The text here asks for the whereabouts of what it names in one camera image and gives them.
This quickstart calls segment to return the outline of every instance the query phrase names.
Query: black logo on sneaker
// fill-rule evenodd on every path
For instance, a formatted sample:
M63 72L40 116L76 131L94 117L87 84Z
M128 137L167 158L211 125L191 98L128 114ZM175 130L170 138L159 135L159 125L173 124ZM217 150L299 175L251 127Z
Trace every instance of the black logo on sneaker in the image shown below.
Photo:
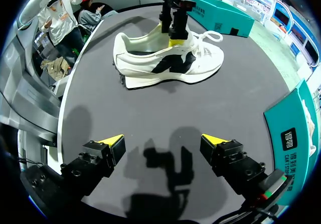
M170 69L170 72L186 73L195 60L196 57L191 52L186 55L185 62L183 62L181 55L169 55L159 62L152 73L161 73L167 69Z

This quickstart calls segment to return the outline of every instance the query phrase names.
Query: gray jacket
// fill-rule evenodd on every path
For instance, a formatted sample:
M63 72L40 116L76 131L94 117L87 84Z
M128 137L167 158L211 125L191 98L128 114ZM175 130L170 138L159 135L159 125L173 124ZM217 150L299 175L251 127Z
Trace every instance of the gray jacket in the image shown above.
M95 29L98 23L101 21L101 13L100 11L96 11L96 13L91 13L87 10L82 10L79 13L78 22L82 24L86 28L88 28L91 32Z

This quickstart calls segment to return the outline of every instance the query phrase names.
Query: qr code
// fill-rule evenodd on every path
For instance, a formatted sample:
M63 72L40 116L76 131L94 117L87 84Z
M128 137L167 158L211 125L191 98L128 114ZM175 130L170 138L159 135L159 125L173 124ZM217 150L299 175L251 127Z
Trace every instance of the qr code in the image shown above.
M214 31L219 31L222 28L222 23L215 23Z

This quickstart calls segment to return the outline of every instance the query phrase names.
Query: teal box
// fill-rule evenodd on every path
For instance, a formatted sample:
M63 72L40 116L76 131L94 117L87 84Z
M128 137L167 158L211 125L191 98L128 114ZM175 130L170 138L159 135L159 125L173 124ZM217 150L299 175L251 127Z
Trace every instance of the teal box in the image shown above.
M248 37L254 19L243 11L220 0L192 0L196 6L188 14L208 31Z
M315 124L312 143L316 152L309 156L309 132L302 100ZM264 113L274 152L274 166L294 181L277 202L290 205L301 192L303 185L310 176L318 158L318 123L312 95L307 83L302 80L297 87L284 99Z

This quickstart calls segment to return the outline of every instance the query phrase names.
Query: jacket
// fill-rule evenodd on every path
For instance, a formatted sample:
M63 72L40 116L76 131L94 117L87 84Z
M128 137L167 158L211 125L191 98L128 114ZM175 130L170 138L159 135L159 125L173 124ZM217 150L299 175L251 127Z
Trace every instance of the jacket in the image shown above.
M82 10L79 13L78 21L79 21L79 24L82 24L92 32L95 29L95 27L98 25L98 23L101 21L101 13L100 11L96 11L96 13L92 13L87 10Z
M59 0L50 8L45 6L38 14L39 30L49 32L55 46L78 26L71 4L78 5L81 2L82 0ZM49 28L45 28L44 24L48 17L51 18L52 24Z

